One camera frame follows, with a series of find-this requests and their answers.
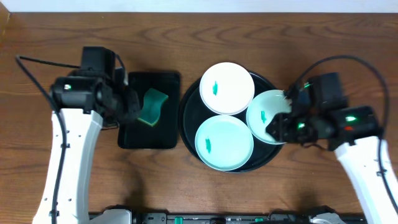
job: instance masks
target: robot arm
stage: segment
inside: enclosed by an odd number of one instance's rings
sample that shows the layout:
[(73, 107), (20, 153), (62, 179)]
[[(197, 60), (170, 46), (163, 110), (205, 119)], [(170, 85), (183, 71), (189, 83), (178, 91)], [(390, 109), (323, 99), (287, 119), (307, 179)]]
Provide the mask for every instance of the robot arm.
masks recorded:
[[(84, 114), (82, 109), (61, 109), (68, 135), (63, 172), (58, 190), (57, 223), (88, 223), (88, 185), (102, 117), (95, 111)], [(50, 211), (55, 179), (61, 156), (62, 135), (58, 119), (52, 115), (53, 143), (43, 197), (33, 224), (51, 223)]]
[[(126, 71), (115, 68), (120, 58), (103, 47), (84, 47), (81, 67), (51, 86), (53, 100), (53, 144), (44, 194), (33, 223), (88, 223), (88, 186), (93, 154), (103, 127), (134, 121), (139, 116), (137, 94), (125, 88)], [(65, 126), (67, 148), (62, 150), (60, 122)], [(61, 175), (58, 173), (63, 162)], [(59, 179), (57, 209), (53, 208), (56, 180)], [(92, 223), (131, 223), (127, 210), (106, 212)]]
[[(348, 107), (337, 73), (308, 80), (305, 88), (291, 87), (292, 112), (277, 114), (266, 131), (278, 141), (328, 141), (354, 186), (368, 223), (398, 223), (392, 200), (379, 167), (378, 144), (382, 131), (369, 106)], [(398, 182), (382, 140), (381, 162), (395, 200)]]
[[(376, 136), (344, 143), (335, 150), (337, 159), (348, 174), (369, 224), (398, 223), (398, 215), (379, 173)], [(398, 199), (398, 182), (387, 153), (387, 141), (382, 141), (381, 158), (387, 182)]]

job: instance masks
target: white wall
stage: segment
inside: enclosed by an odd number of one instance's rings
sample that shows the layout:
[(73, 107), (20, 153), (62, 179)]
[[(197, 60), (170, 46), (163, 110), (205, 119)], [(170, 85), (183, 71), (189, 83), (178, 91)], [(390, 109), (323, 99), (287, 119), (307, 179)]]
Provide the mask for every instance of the white wall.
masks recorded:
[(0, 0), (10, 12), (398, 12), (398, 0)]

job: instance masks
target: round black tray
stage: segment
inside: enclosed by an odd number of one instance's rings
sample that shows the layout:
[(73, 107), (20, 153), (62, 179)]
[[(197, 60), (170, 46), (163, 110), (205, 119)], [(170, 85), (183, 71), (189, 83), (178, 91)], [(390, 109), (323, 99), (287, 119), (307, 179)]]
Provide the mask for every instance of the round black tray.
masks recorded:
[[(250, 75), (254, 80), (254, 96), (267, 91), (267, 90), (275, 90), (276, 87), (266, 80), (264, 77), (250, 72)], [(199, 93), (199, 84), (200, 79), (197, 80), (184, 94), (180, 108), (178, 109), (178, 129), (180, 130), (182, 141), (188, 150), (195, 156), (197, 159), (201, 161), (199, 158), (197, 151), (195, 149), (195, 135), (198, 131), (199, 126), (206, 121), (208, 118), (212, 116), (216, 116), (218, 114), (212, 112), (210, 109), (206, 107), (206, 105), (202, 102)], [(234, 117), (240, 119), (246, 124), (246, 110), (233, 115)], [(238, 169), (230, 170), (228, 172), (247, 172), (251, 170), (258, 169), (263, 165), (267, 164), (271, 159), (273, 159), (276, 154), (282, 148), (282, 145), (271, 145), (266, 144), (256, 137), (253, 136), (254, 140), (254, 149), (250, 159)]]

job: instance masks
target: green led light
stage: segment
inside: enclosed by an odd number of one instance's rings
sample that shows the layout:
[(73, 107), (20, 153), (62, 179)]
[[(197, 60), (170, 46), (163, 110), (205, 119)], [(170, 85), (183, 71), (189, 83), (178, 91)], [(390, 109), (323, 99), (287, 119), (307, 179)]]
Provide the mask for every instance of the green led light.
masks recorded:
[(298, 129), (304, 128), (305, 124), (304, 123), (299, 123), (297, 127), (298, 127)]
[(355, 121), (356, 120), (356, 117), (354, 117), (354, 116), (347, 116), (346, 117), (346, 121), (347, 122), (351, 122), (351, 121)]
[(71, 89), (72, 89), (72, 86), (69, 85), (69, 84), (65, 84), (65, 86), (63, 86), (63, 89), (64, 89), (64, 90), (71, 90)]

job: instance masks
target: black rectangular tray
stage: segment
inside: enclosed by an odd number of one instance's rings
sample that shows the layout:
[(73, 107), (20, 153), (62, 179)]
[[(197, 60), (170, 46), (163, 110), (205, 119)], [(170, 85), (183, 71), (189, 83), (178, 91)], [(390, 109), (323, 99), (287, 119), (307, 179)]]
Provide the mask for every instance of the black rectangular tray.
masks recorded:
[(169, 96), (162, 105), (160, 118), (154, 127), (141, 121), (121, 125), (118, 144), (123, 149), (171, 149), (177, 145), (180, 75), (177, 72), (131, 72), (129, 88), (139, 97), (141, 109), (144, 95), (154, 88)]

